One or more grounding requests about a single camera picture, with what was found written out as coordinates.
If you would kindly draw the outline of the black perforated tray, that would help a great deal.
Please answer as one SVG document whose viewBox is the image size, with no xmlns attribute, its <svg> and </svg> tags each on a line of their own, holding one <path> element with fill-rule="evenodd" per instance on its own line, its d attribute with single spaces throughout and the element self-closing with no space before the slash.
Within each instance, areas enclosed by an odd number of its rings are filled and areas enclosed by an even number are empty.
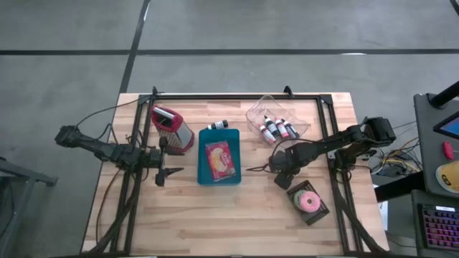
<svg viewBox="0 0 459 258">
<path fill-rule="evenodd" d="M 293 207 L 298 212 L 301 220 L 305 222 L 308 226 L 316 223 L 318 220 L 322 219 L 324 216 L 326 216 L 329 213 L 327 206 L 325 205 L 325 203 L 323 202 L 322 198 L 319 195 L 318 196 L 320 197 L 321 205 L 317 211 L 308 213 L 308 212 L 298 209 L 293 203 L 293 195 L 295 194 L 296 191 L 299 191 L 299 190 L 312 191 L 316 193 L 317 195 L 318 193 L 316 192 L 313 185 L 308 180 L 301 182 L 297 186 L 294 186 L 292 189 L 287 191 L 289 201 L 292 203 Z"/>
</svg>

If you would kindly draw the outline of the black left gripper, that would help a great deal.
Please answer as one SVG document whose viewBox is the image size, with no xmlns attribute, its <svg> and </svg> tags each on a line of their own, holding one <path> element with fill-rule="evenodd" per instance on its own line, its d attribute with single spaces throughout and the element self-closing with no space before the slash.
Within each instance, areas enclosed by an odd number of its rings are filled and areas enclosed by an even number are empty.
<svg viewBox="0 0 459 258">
<path fill-rule="evenodd" d="M 160 137 L 158 145 L 159 149 L 151 149 L 145 154 L 143 167 L 147 170 L 157 168 L 158 173 L 155 175 L 155 184 L 164 186 L 166 177 L 183 170 L 183 168 L 164 168 L 165 154 L 169 156 L 184 156 L 184 152 L 168 145 L 166 137 Z"/>
</svg>

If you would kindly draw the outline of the backlit keyboard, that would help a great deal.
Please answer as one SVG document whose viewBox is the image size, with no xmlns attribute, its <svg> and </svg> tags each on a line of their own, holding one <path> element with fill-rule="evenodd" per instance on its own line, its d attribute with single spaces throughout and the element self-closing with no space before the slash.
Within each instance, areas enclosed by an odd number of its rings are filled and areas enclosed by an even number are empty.
<svg viewBox="0 0 459 258">
<path fill-rule="evenodd" d="M 423 245 L 459 252 L 459 208 L 418 204 L 417 210 Z"/>
</svg>

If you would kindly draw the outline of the teal plastic bin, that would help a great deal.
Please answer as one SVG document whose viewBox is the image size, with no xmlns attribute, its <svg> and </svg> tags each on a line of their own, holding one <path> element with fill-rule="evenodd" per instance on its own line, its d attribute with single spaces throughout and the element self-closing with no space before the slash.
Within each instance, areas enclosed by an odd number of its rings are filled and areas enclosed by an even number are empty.
<svg viewBox="0 0 459 258">
<path fill-rule="evenodd" d="M 221 181 L 214 182 L 207 160 L 205 145 L 227 141 L 235 165 L 236 175 Z M 199 151 L 197 166 L 197 182 L 201 186 L 235 185 L 242 180 L 240 158 L 240 132 L 238 129 L 201 130 L 199 132 Z"/>
</svg>

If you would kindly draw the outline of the white paper sheet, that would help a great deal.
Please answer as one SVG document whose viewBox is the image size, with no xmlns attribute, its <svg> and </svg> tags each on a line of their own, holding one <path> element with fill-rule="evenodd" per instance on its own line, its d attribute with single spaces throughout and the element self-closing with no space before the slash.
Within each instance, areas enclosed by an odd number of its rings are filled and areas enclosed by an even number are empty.
<svg viewBox="0 0 459 258">
<path fill-rule="evenodd" d="M 389 212 L 388 212 L 389 202 L 388 201 L 379 202 L 378 206 L 379 206 L 379 213 L 382 218 L 383 228 L 385 231 L 387 231 L 388 230 L 388 217 L 389 217 Z"/>
</svg>

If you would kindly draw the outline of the grey cart top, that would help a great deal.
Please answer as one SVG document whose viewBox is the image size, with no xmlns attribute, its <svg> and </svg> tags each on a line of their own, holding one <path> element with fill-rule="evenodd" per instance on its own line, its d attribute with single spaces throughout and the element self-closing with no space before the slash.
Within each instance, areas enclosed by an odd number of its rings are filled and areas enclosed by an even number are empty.
<svg viewBox="0 0 459 258">
<path fill-rule="evenodd" d="M 443 154 L 443 141 L 449 141 L 452 147 L 459 151 L 459 140 L 433 130 L 435 125 L 459 111 L 459 100 L 451 100 L 446 108 L 441 110 L 431 106 L 426 95 L 416 94 L 413 100 L 426 191 L 450 198 L 459 198 L 459 193 L 446 191 L 438 183 L 435 174 L 439 166 L 450 162 Z"/>
</svg>

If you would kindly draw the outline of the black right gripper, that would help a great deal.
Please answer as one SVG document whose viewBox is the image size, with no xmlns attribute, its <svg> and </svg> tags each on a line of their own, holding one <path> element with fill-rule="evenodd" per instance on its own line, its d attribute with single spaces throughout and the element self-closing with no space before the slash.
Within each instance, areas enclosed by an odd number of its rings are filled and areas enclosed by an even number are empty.
<svg viewBox="0 0 459 258">
<path fill-rule="evenodd" d="M 293 179 L 301 172 L 302 167 L 305 165 L 305 162 L 299 159 L 292 150 L 279 150 L 276 154 L 269 157 L 269 163 L 266 163 L 263 166 L 248 168 L 246 171 L 276 173 L 277 176 L 275 177 L 274 182 L 280 188 L 288 190 Z"/>
</svg>

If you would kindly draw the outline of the black cart beam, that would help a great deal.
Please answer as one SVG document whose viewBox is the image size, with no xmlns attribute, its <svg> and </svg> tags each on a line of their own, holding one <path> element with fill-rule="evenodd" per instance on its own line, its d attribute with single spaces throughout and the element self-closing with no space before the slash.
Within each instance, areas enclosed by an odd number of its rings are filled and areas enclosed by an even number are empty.
<svg viewBox="0 0 459 258">
<path fill-rule="evenodd" d="M 378 202 L 409 194 L 412 190 L 425 190 L 424 173 L 417 172 L 393 182 L 377 186 L 374 191 Z"/>
</svg>

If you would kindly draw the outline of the tablet screen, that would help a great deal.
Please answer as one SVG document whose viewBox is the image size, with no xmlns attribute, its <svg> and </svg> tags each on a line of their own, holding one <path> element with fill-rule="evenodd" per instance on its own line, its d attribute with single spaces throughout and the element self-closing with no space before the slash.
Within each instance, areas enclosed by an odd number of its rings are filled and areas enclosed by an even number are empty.
<svg viewBox="0 0 459 258">
<path fill-rule="evenodd" d="M 435 125 L 433 131 L 459 140 L 459 111 Z"/>
</svg>

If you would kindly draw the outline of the red steel box grater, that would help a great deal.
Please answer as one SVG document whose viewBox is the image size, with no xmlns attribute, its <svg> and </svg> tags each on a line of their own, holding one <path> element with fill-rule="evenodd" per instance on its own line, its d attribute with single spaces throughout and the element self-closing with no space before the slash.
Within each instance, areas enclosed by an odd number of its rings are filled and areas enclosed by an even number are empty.
<svg viewBox="0 0 459 258">
<path fill-rule="evenodd" d="M 178 152 L 186 152 L 194 144 L 194 132 L 176 111 L 154 105 L 151 121 L 160 137 L 165 137 L 169 147 Z"/>
</svg>

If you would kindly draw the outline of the clear plastic bin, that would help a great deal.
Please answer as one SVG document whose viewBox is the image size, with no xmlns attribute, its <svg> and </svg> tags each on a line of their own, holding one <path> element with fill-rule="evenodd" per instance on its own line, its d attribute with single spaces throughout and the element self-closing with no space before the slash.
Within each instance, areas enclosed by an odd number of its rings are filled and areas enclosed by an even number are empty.
<svg viewBox="0 0 459 258">
<path fill-rule="evenodd" d="M 299 138 L 310 128 L 310 124 L 305 120 L 301 120 L 295 116 L 293 108 L 287 107 L 286 104 L 281 104 L 280 101 L 275 100 L 272 95 L 264 95 L 246 112 L 247 126 L 261 141 L 266 145 L 274 148 L 277 144 L 286 140 L 281 137 L 276 137 L 274 143 L 269 143 L 263 137 L 259 130 L 259 123 L 265 126 L 264 116 L 268 116 L 274 123 L 275 118 L 287 120 L 298 132 Z M 280 148 L 287 148 L 294 144 L 297 138 L 287 138 L 288 141 L 281 143 Z"/>
</svg>

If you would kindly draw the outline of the grey metal stand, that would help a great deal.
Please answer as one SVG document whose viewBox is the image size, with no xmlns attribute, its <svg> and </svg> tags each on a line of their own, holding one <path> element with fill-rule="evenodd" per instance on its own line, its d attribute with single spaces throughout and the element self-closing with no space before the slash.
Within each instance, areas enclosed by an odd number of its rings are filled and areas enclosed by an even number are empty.
<svg viewBox="0 0 459 258">
<path fill-rule="evenodd" d="M 24 183 L 19 200 L 15 201 L 14 196 L 11 196 L 11 217 L 0 234 L 0 258 L 7 258 L 16 239 L 19 224 L 24 217 L 30 197 L 32 196 L 34 185 L 42 182 L 46 186 L 55 186 L 57 178 L 14 165 L 3 157 L 0 157 L 0 178 L 5 178 L 8 183 L 12 181 L 21 181 Z"/>
</svg>

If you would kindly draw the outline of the black pole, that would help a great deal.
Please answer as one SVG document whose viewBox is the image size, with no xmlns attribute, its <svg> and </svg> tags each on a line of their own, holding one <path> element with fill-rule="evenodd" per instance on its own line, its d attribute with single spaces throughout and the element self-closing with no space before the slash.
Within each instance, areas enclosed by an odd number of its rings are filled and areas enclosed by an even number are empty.
<svg viewBox="0 0 459 258">
<path fill-rule="evenodd" d="M 446 105 L 457 96 L 459 96 L 459 80 L 436 95 L 428 94 L 427 98 L 434 108 L 444 109 Z"/>
</svg>

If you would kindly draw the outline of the red snack packet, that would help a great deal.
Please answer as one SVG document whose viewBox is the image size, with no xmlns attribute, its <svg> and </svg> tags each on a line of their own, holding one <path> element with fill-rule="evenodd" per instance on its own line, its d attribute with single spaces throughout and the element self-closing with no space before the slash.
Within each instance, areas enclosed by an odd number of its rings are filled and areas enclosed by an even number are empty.
<svg viewBox="0 0 459 258">
<path fill-rule="evenodd" d="M 227 141 L 208 143 L 205 145 L 205 151 L 214 182 L 236 175 L 235 165 Z"/>
</svg>

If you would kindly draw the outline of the pink frosted toy donut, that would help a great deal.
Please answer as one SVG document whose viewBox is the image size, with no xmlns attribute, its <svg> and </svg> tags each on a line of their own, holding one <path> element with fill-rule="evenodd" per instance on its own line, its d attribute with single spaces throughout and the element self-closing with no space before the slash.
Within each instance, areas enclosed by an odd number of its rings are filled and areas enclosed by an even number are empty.
<svg viewBox="0 0 459 258">
<path fill-rule="evenodd" d="M 320 208 L 320 197 L 312 191 L 303 191 L 298 197 L 298 205 L 305 212 L 312 213 Z"/>
</svg>

